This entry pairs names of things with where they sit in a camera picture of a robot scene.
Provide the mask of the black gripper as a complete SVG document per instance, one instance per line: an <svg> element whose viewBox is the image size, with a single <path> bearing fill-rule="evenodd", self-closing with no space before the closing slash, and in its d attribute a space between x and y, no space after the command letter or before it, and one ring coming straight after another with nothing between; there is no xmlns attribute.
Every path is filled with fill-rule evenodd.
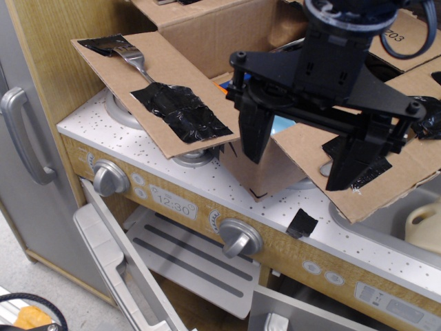
<svg viewBox="0 0 441 331"><path fill-rule="evenodd" d="M227 98L239 110L244 154L259 164L275 116L338 134L325 144L332 166L326 190L361 188L389 169L425 107L387 86L365 65L372 38L312 24L290 52L238 51Z"/></svg>

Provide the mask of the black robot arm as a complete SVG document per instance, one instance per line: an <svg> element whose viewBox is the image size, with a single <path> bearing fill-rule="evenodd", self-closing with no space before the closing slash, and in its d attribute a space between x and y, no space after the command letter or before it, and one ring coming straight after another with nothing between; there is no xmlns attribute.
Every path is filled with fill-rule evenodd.
<svg viewBox="0 0 441 331"><path fill-rule="evenodd" d="M243 152L258 163L274 117L345 138L327 182L349 188L379 157L399 153L424 106L375 77L365 61L374 37L396 20L406 1L306 1L309 20L299 49L231 55L227 98L239 111Z"/></svg>

